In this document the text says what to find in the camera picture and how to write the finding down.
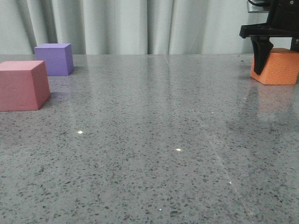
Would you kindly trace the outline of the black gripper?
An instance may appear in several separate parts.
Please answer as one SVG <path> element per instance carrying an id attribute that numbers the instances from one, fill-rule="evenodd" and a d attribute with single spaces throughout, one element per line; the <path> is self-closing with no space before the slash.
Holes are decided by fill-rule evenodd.
<path id="1" fill-rule="evenodd" d="M 273 48 L 270 37 L 292 37 L 290 50 L 299 51 L 299 1 L 273 0 L 267 21 L 242 25 L 239 36 L 251 37 L 254 72 L 261 75 Z"/>

